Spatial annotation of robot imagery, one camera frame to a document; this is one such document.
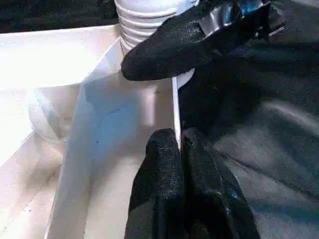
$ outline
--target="black glove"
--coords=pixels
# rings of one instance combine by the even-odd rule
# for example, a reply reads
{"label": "black glove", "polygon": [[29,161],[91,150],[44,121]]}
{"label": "black glove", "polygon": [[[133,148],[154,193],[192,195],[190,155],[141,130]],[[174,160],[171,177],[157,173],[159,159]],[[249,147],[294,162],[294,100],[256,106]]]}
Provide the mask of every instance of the black glove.
{"label": "black glove", "polygon": [[133,183],[126,239],[259,239],[240,186],[203,135],[155,132]]}
{"label": "black glove", "polygon": [[203,0],[166,20],[122,62],[125,78],[159,80],[184,73],[231,52],[252,37],[268,38],[283,19],[263,0]]}

